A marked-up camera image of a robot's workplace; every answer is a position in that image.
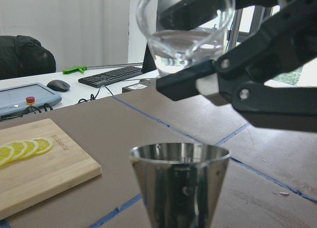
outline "brown tabletop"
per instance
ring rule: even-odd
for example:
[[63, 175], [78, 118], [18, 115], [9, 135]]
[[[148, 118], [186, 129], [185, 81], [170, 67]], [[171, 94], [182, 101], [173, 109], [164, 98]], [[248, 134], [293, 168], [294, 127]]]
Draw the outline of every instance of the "brown tabletop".
[[202, 96], [173, 102], [155, 88], [1, 122], [51, 118], [102, 166], [102, 175], [6, 218], [7, 227], [149, 227], [128, 152], [161, 142], [232, 151], [212, 227], [317, 224], [317, 134], [254, 128]]

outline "metal jigger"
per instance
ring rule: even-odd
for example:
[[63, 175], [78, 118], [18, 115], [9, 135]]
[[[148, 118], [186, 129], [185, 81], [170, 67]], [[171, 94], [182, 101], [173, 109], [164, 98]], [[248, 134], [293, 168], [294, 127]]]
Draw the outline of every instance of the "metal jigger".
[[152, 227], [210, 227], [228, 150], [166, 143], [135, 147], [129, 155]]

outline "black cable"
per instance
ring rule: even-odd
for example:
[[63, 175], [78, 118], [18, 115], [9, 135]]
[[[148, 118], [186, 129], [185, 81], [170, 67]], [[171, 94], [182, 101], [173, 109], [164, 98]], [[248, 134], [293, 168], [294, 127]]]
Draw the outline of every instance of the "black cable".
[[228, 46], [229, 46], [229, 41], [230, 41], [230, 37], [231, 37], [232, 26], [233, 26], [233, 21], [232, 21], [232, 23], [231, 23], [230, 30], [229, 30], [229, 36], [228, 36], [228, 42], [227, 42], [227, 46], [226, 46], [226, 52], [227, 52]]
[[21, 113], [20, 117], [23, 117], [25, 114], [29, 113], [29, 109], [36, 109], [37, 111], [39, 111], [39, 113], [42, 113], [42, 111], [38, 108], [38, 107], [35, 107], [35, 106], [28, 106], [26, 109], [23, 110], [23, 112]]
[[47, 107], [50, 108], [50, 111], [53, 110], [53, 108], [52, 108], [52, 106], [51, 106], [50, 104], [44, 103], [44, 110], [45, 110], [46, 112], [48, 111]]
[[112, 91], [110, 91], [110, 89], [109, 89], [107, 86], [103, 85], [103, 86], [101, 86], [101, 87], [98, 89], [98, 92], [97, 92], [97, 94], [96, 94], [95, 96], [94, 96], [94, 94], [91, 94], [91, 95], [90, 95], [90, 99], [87, 100], [87, 99], [82, 98], [82, 99], [80, 99], [80, 100], [78, 101], [77, 104], [86, 103], [86, 102], [95, 100], [95, 99], [97, 98], [97, 96], [98, 96], [98, 94], [99, 94], [101, 88], [107, 88], [107, 90], [111, 93], [111, 95], [113, 95]]
[[155, 77], [155, 78], [136, 78], [136, 79], [125, 79], [123, 81], [134, 81], [134, 80], [149, 80], [149, 79], [156, 79], [158, 77]]
[[[50, 111], [53, 110], [53, 107], [50, 104], [48, 104], [48, 103], [44, 103], [43, 106], [44, 106], [44, 110], [46, 112], [48, 111], [47, 108], [50, 108]], [[15, 115], [15, 116], [7, 117], [7, 118], [2, 118], [2, 116], [0, 116], [0, 121], [6, 121], [6, 120], [15, 119], [15, 118], [18, 118], [18, 117], [23, 117], [25, 114], [29, 113], [30, 109], [32, 110], [32, 112], [34, 112], [34, 114], [36, 114], [34, 109], [37, 110], [39, 113], [42, 113], [42, 111], [38, 107], [30, 105], [26, 109], [24, 109], [20, 115]]]

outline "computer mouse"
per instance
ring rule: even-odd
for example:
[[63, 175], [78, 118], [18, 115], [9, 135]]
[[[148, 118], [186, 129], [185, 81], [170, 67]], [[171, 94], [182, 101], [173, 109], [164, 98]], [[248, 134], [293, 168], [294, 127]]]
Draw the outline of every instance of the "computer mouse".
[[58, 92], [66, 92], [70, 89], [70, 85], [61, 80], [53, 80], [46, 85], [48, 88], [58, 91]]

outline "water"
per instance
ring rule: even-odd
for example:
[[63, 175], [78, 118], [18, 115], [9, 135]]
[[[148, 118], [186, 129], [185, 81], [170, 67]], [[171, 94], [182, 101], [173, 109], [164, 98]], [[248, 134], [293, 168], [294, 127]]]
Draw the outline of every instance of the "water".
[[149, 41], [151, 53], [161, 76], [176, 73], [223, 54], [224, 32], [160, 31]]

